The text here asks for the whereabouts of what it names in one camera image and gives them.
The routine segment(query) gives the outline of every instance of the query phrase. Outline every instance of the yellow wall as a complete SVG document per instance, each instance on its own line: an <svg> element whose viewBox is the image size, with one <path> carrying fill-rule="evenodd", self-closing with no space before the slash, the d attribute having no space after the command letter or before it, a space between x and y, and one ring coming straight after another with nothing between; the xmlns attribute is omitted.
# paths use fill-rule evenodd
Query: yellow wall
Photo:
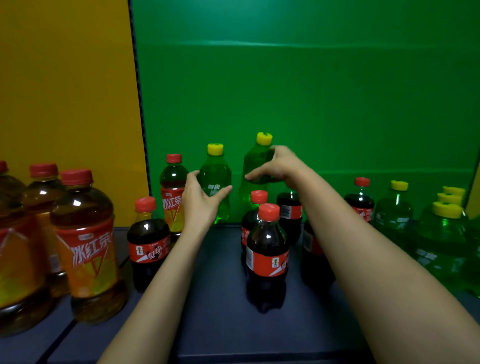
<svg viewBox="0 0 480 364"><path fill-rule="evenodd" d="M477 167L477 173L473 180L472 190L468 197L467 215L469 218L475 218L480 215L480 164Z"/></svg>
<svg viewBox="0 0 480 364"><path fill-rule="evenodd" d="M90 168L116 226L148 195L127 1L0 2L0 159Z"/></svg>

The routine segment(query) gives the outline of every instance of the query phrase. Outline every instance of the green wall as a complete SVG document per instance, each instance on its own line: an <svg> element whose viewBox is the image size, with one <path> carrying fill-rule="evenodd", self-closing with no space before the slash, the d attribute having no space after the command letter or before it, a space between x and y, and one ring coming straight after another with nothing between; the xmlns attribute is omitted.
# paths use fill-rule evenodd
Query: green wall
<svg viewBox="0 0 480 364"><path fill-rule="evenodd" d="M239 221L259 131L346 194L410 182L417 212L468 188L479 151L480 2L133 0L153 195L166 154L223 143ZM269 189L271 201L285 189Z"/></svg>

